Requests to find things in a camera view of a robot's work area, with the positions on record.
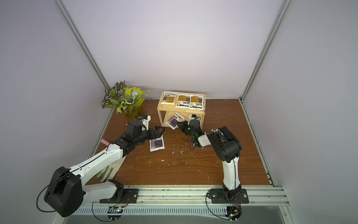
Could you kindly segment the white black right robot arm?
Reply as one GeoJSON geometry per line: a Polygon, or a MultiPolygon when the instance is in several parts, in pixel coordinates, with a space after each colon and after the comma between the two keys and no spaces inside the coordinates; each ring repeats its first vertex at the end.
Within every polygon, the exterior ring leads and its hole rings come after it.
{"type": "Polygon", "coordinates": [[[241,193],[242,187],[238,175],[238,161],[242,145],[234,134],[226,127],[204,133],[198,120],[182,121],[178,128],[187,136],[196,147],[212,146],[223,165],[223,195],[228,201],[233,201],[241,193]]]}

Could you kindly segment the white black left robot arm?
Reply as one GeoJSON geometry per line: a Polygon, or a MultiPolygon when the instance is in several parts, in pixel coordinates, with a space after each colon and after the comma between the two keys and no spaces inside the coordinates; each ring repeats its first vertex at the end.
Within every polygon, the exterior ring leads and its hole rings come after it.
{"type": "Polygon", "coordinates": [[[136,146],[160,138],[164,127],[149,128],[149,120],[134,120],[127,130],[109,146],[93,157],[71,168],[60,167],[52,176],[44,194],[44,201],[62,217],[68,217],[82,205],[103,200],[121,203],[124,187],[116,180],[87,186],[100,171],[127,156],[136,146]]]}

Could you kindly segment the purple coffee bag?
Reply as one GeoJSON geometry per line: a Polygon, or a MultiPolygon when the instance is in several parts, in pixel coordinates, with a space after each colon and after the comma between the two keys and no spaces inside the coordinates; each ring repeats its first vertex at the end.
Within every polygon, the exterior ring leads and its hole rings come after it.
{"type": "Polygon", "coordinates": [[[165,122],[172,130],[178,127],[178,123],[184,121],[185,118],[178,113],[175,113],[168,121],[165,122]]]}
{"type": "Polygon", "coordinates": [[[150,140],[150,152],[155,152],[161,149],[165,149],[163,136],[150,140]]]}

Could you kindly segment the yellow coffee bag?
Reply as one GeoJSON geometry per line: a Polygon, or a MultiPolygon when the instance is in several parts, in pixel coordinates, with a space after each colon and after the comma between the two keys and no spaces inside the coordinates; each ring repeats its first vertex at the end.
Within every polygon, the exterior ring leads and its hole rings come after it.
{"type": "Polygon", "coordinates": [[[189,109],[204,110],[204,97],[199,95],[190,95],[189,109]]]}
{"type": "Polygon", "coordinates": [[[177,108],[190,108],[190,95],[179,94],[176,104],[177,108]]]}
{"type": "Polygon", "coordinates": [[[163,99],[161,100],[161,105],[174,105],[177,93],[173,92],[164,92],[163,99]]]}

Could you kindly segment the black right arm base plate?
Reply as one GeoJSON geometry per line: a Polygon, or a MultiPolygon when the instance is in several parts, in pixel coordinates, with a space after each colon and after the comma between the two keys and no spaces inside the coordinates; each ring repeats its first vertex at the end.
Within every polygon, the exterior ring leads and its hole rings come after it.
{"type": "Polygon", "coordinates": [[[248,204],[249,196],[246,189],[241,189],[240,191],[229,191],[226,192],[224,189],[210,189],[208,192],[208,197],[214,204],[248,204]]]}

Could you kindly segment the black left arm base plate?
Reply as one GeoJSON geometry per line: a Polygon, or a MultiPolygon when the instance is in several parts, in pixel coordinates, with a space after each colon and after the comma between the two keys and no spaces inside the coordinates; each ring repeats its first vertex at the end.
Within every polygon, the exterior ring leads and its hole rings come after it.
{"type": "Polygon", "coordinates": [[[100,203],[136,203],[139,195],[139,189],[119,189],[113,197],[109,199],[101,199],[100,203]]]}

